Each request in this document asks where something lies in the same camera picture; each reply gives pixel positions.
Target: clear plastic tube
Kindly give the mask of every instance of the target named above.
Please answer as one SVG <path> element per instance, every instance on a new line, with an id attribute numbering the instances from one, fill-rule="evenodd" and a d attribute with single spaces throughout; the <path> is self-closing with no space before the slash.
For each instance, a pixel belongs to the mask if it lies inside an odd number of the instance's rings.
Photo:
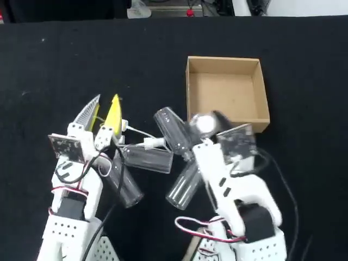
<path id="1" fill-rule="evenodd" d="M 176 208 L 185 210 L 200 184 L 203 183 L 196 160 L 192 159 L 177 178 L 166 199 Z"/>
<path id="2" fill-rule="evenodd" d="M 170 173 L 172 168 L 173 153 L 167 150 L 146 150 L 142 146 L 129 145 L 123 148 L 123 155 L 127 166 L 161 173 Z"/>
<path id="3" fill-rule="evenodd" d="M 169 107 L 160 109 L 153 117 L 173 153 L 189 160 L 192 144 L 183 120 Z"/>
<path id="4" fill-rule="evenodd" d="M 111 184 L 115 191 L 117 191 L 120 184 L 121 166 L 121 159 L 119 154 L 116 152 L 113 160 L 113 169 L 106 177 L 107 181 Z M 144 196 L 126 166 L 120 195 L 121 201 L 126 208 L 136 205 Z"/>

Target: wire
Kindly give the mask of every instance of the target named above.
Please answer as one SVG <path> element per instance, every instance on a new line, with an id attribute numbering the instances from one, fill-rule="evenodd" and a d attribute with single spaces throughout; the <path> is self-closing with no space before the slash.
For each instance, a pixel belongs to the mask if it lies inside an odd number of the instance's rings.
<path id="1" fill-rule="evenodd" d="M 287 261 L 291 261 L 292 260 L 292 257 L 293 257 L 293 254 L 294 254 L 294 251 L 295 251 L 295 246 L 296 246 L 296 243 L 297 243 L 297 238 L 299 236 L 299 223 L 300 223 L 300 217 L 299 217 L 299 209 L 297 207 L 297 201 L 296 201 L 296 198 L 293 194 L 293 192 L 291 191 L 289 185 L 288 185 L 288 182 L 286 181 L 286 179 L 284 178 L 284 175 L 283 175 L 283 172 L 281 170 L 281 168 L 279 167 L 277 161 L 274 159 L 274 157 L 269 154 L 267 151 L 265 151 L 264 149 L 262 148 L 258 148 L 258 151 L 261 152 L 263 154 L 264 157 L 267 157 L 268 159 L 270 159 L 274 166 L 276 167 L 279 175 L 280 175 L 280 178 L 285 186 L 285 189 L 287 190 L 289 196 L 290 196 L 290 199 L 291 201 L 293 202 L 293 205 L 294 205 L 294 214 L 295 214 L 295 226 L 294 226 L 294 238 L 293 238 L 293 242 L 291 243 L 291 247 L 290 247 L 290 250 L 289 250 L 289 253 L 288 253 L 288 258 L 287 258 Z"/>
<path id="2" fill-rule="evenodd" d="M 148 133 L 146 133 L 146 132 L 140 131 L 140 130 L 138 130 L 138 129 L 136 129 L 136 128 L 133 128 L 133 127 L 131 127 L 131 126 L 127 126 L 127 129 L 129 129 L 130 131 L 138 132 L 138 133 L 143 134 L 143 135 L 145 135 L 145 136 L 148 136 L 148 137 L 150 137 L 150 138 L 154 138 L 154 139 L 156 138 L 155 136 L 152 136 L 151 134 L 148 134 Z"/>
<path id="3" fill-rule="evenodd" d="M 192 5 L 191 5 L 190 0 L 187 0 L 187 5 L 189 6 L 190 9 L 192 9 L 197 2 L 198 2 L 198 0 L 194 0 Z"/>
<path id="4" fill-rule="evenodd" d="M 106 178 L 106 177 L 108 177 L 108 176 L 110 175 L 110 172 L 111 172 L 111 170 L 112 170 L 112 168 L 113 168 L 113 162 L 112 162 L 108 157 L 106 157 L 106 156 L 101 155 L 100 157 L 101 157 L 102 159 L 106 159 L 107 162 L 109 163 L 109 170 L 108 170 L 108 172 L 107 172 L 105 175 L 102 174 L 102 171 L 101 171 L 101 169 L 100 169 L 100 166 L 98 167 L 99 175 L 100 175 L 101 177 L 103 177 L 103 178 Z"/>
<path id="5" fill-rule="evenodd" d="M 233 171 L 240 171 L 240 170 L 236 170 L 236 168 L 239 166 L 239 163 L 240 161 L 237 161 L 235 162 L 235 164 L 233 165 L 233 167 L 231 168 L 231 170 L 229 171 L 229 175 L 231 177 L 244 177 L 244 176 L 247 176 L 249 174 L 259 174 L 259 172 L 261 172 L 263 169 L 265 169 L 269 164 L 270 164 L 270 158 L 263 155 L 262 153 L 257 153 L 257 155 L 259 155 L 262 159 L 263 159 L 263 162 L 255 167 L 255 169 L 253 170 L 250 170 L 250 171 L 245 171 L 245 172 L 240 172 L 240 173 L 233 173 Z"/>
<path id="6" fill-rule="evenodd" d="M 97 154 L 97 156 L 93 157 L 90 161 L 87 161 L 87 162 L 85 163 L 85 166 L 84 166 L 84 168 L 83 168 L 83 170 L 82 170 L 81 175 L 80 175 L 78 178 L 74 179 L 73 181 L 67 181 L 67 180 L 63 179 L 63 178 L 59 175 L 59 173 L 58 173 L 58 171 L 57 171 L 58 168 L 54 171 L 54 173 L 57 175 L 59 181 L 62 182 L 62 183 L 65 183 L 65 184 L 74 184 L 74 183 L 76 183 L 76 182 L 79 182 L 79 181 L 81 181 L 81 180 L 87 175 L 87 173 L 88 173 L 89 170 L 91 169 L 91 167 L 92 167 L 93 163 L 96 161 L 96 159 L 97 159 L 103 152 L 105 152 L 108 148 L 109 148 L 109 146 L 102 148 L 102 149 L 99 151 L 99 153 Z"/>
<path id="7" fill-rule="evenodd" d="M 305 261 L 306 256 L 307 256 L 307 253 L 308 253 L 308 250 L 309 250 L 309 247 L 310 247 L 310 245 L 311 245 L 311 243 L 312 243 L 312 239 L 313 239 L 313 235 L 311 235 L 311 236 L 309 237 L 309 239 L 308 239 L 307 245 L 306 245 L 306 247 L 305 247 L 304 250 L 303 250 L 303 254 L 302 254 L 302 257 L 301 257 L 301 261 Z"/>
<path id="8" fill-rule="evenodd" d="M 83 195 L 83 196 L 85 196 L 85 197 L 88 197 L 88 192 L 82 191 L 82 190 L 80 190 L 80 189 L 69 188 L 69 187 L 66 187 L 66 186 L 59 186 L 59 187 L 53 188 L 53 189 L 51 190 L 51 192 L 55 192 L 55 191 L 57 191 L 57 190 L 66 190 L 66 191 L 74 192 L 74 193 Z"/>
<path id="9" fill-rule="evenodd" d="M 118 151 L 119 155 L 120 155 L 120 158 L 121 158 L 121 174 L 120 174 L 120 183 L 119 183 L 119 187 L 117 188 L 117 191 L 116 191 L 116 198 L 120 198 L 121 197 L 121 188 L 123 186 L 123 178 L 125 176 L 125 158 L 122 154 L 122 151 L 121 149 L 116 145 L 116 150 Z M 101 222 L 101 224 L 99 225 L 99 227 L 97 228 L 96 232 L 94 233 L 94 235 L 92 236 L 92 239 L 91 241 L 88 243 L 88 246 L 86 248 L 86 251 L 82 257 L 82 261 L 86 261 L 87 259 L 87 256 L 88 256 L 88 253 L 89 251 L 91 250 L 92 248 L 92 245 L 93 245 L 93 242 L 96 240 L 98 234 L 99 234 L 99 231 L 102 229 L 102 227 L 105 225 L 105 223 L 108 221 L 108 219 L 110 218 L 113 210 L 116 208 L 117 206 L 117 201 L 113 204 L 113 206 L 109 209 L 109 211 L 107 212 L 104 220 Z"/>
<path id="10" fill-rule="evenodd" d="M 99 117 L 99 116 L 95 116 L 94 118 L 100 120 L 101 122 L 105 122 L 105 120 L 103 118 Z"/>
<path id="11" fill-rule="evenodd" d="M 204 221 L 200 221 L 200 220 L 197 220 L 197 219 L 194 219 L 192 217 L 187 217 L 187 216 L 178 216 L 175 221 L 174 221 L 174 224 L 179 228 L 181 229 L 182 231 L 184 232 L 187 232 L 193 236 L 196 236 L 196 237 L 200 237 L 200 238 L 206 238 L 206 239 L 210 239 L 210 240 L 213 240 L 213 241 L 218 241 L 218 242 L 223 242 L 223 243 L 236 243 L 236 242 L 240 242 L 240 241 L 243 241 L 245 239 L 245 237 L 240 237 L 240 238 L 233 238 L 233 239 L 224 239 L 224 238 L 218 238 L 218 237 L 214 237 L 212 235 L 207 235 L 207 234 L 204 234 L 204 233 L 201 233 L 201 232 L 197 232 L 197 231 L 193 231 L 193 230 L 190 230 L 188 228 L 185 228 L 183 227 L 182 225 L 179 224 L 179 220 L 188 220 L 188 221 L 193 221 L 197 224 L 200 224 L 200 225 L 204 225 L 204 226 L 207 226 L 209 225 L 210 223 L 213 223 L 213 222 L 218 222 L 218 221 L 222 221 L 224 220 L 224 218 L 220 217 L 218 219 L 215 219 L 215 220 L 212 220 L 212 221 L 209 221 L 209 222 L 204 222 Z"/>

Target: white perforated bracket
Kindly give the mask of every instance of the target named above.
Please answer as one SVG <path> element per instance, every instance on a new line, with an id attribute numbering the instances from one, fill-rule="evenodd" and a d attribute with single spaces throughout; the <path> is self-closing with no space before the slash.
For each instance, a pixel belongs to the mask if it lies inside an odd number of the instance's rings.
<path id="1" fill-rule="evenodd" d="M 235 243 L 232 247 L 237 253 L 237 261 L 284 261 L 287 258 L 284 233 L 276 228 L 275 236 L 253 243 Z"/>
<path id="2" fill-rule="evenodd" d="M 103 148 L 110 146 L 113 135 L 114 128 L 107 126 L 101 127 L 94 141 L 94 145 L 96 146 L 97 150 L 100 151 Z"/>
<path id="3" fill-rule="evenodd" d="M 48 217 L 43 239 L 59 243 L 84 246 L 88 234 L 88 222 L 51 215 Z"/>
<path id="4" fill-rule="evenodd" d="M 120 261 L 108 237 L 100 237 L 93 261 Z"/>

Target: open cardboard box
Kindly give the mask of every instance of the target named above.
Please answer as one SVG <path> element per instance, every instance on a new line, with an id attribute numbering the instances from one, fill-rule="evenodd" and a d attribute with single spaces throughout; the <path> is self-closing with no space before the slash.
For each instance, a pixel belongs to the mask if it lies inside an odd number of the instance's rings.
<path id="1" fill-rule="evenodd" d="M 235 125 L 251 123 L 254 132 L 270 123 L 258 59 L 190 56 L 186 83 L 188 120 L 219 110 Z"/>

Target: perforated plate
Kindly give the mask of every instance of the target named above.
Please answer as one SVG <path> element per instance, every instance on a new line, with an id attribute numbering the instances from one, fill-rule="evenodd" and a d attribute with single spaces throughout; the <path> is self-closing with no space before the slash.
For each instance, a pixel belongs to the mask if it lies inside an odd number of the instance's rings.
<path id="1" fill-rule="evenodd" d="M 83 246 L 88 234 L 88 222 L 51 215 L 42 238 L 53 238 L 60 243 Z"/>
<path id="2" fill-rule="evenodd" d="M 237 261 L 284 261 L 287 257 L 284 233 L 276 229 L 276 235 L 254 243 L 236 243 L 233 248 Z"/>
<path id="3" fill-rule="evenodd" d="M 120 261 L 108 237 L 100 237 L 93 261 Z"/>

